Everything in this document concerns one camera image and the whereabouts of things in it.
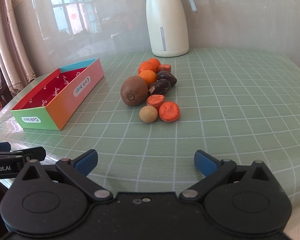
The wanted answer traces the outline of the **cream thermos jug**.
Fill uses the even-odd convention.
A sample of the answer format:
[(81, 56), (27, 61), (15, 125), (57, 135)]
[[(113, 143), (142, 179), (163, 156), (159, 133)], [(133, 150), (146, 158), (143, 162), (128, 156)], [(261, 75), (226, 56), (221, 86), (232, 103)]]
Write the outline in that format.
[[(188, 0), (197, 12), (194, 0)], [(152, 53), (176, 57), (188, 53), (189, 35), (181, 0), (146, 0), (146, 18)]]

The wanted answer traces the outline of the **beige lace curtain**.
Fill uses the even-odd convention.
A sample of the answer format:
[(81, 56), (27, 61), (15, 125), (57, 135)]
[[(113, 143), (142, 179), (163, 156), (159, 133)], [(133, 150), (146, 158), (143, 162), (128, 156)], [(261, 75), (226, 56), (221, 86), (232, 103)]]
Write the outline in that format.
[(21, 40), (12, 0), (0, 0), (0, 68), (13, 96), (36, 79)]

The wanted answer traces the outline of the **small carrot piece back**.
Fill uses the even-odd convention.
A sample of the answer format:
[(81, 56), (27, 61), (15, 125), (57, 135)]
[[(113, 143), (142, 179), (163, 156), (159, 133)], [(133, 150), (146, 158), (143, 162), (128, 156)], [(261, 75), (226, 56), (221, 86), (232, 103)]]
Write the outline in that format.
[(160, 64), (158, 66), (158, 72), (161, 72), (161, 71), (166, 71), (168, 73), (171, 73), (171, 65), (170, 64)]

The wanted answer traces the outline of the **orange tangerine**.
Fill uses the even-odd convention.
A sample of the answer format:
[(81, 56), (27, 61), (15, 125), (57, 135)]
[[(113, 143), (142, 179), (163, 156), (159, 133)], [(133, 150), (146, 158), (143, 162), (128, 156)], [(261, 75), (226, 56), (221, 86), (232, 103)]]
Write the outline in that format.
[(157, 80), (157, 75), (152, 70), (144, 70), (139, 74), (139, 77), (141, 77), (147, 84), (147, 86), (150, 86), (151, 84), (155, 83)]
[(152, 63), (154, 66), (159, 67), (161, 65), (160, 61), (156, 58), (151, 58), (148, 60), (150, 63)]
[(153, 63), (149, 62), (149, 61), (142, 62), (139, 65), (138, 73), (140, 74), (141, 72), (146, 71), (146, 70), (151, 70), (154, 73), (156, 73), (157, 72), (157, 66), (154, 65)]

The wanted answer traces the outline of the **tan longan fruit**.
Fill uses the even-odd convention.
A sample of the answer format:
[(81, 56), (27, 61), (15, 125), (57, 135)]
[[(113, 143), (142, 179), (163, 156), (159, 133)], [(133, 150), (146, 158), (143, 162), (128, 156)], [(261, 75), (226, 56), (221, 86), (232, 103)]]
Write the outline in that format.
[(142, 107), (139, 111), (139, 117), (141, 121), (145, 123), (152, 123), (155, 122), (158, 118), (158, 111), (155, 107), (153, 106), (145, 106)]

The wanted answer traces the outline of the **carrot slice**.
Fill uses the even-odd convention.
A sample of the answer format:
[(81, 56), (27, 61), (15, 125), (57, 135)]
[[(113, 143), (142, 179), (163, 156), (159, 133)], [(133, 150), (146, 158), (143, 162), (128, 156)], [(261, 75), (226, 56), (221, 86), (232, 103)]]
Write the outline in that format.
[(175, 122), (180, 117), (180, 108), (175, 102), (164, 102), (159, 108), (159, 116), (164, 122)]
[(157, 111), (159, 110), (160, 106), (165, 102), (164, 95), (154, 94), (148, 97), (146, 100), (147, 106), (153, 106)]

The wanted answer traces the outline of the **brown kiwi fruit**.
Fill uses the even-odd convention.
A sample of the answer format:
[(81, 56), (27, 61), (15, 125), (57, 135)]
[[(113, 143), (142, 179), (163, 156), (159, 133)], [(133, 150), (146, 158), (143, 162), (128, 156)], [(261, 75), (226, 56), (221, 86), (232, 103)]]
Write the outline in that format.
[(139, 105), (148, 98), (147, 83), (139, 76), (131, 76), (122, 84), (120, 94), (127, 106)]

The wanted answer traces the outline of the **colourful cardboard box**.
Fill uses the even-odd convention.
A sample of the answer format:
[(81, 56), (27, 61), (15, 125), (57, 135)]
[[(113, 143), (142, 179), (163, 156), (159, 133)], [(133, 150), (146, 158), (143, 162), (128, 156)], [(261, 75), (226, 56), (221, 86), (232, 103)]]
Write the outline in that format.
[(100, 59), (58, 68), (11, 110), (22, 128), (60, 131), (104, 77)]

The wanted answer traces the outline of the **dark chestnut front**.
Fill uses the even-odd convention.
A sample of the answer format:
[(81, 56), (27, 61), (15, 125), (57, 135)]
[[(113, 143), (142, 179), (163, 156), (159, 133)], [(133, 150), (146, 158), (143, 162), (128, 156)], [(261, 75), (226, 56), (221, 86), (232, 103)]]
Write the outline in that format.
[(166, 79), (157, 80), (148, 88), (149, 95), (165, 95), (171, 88), (171, 84)]

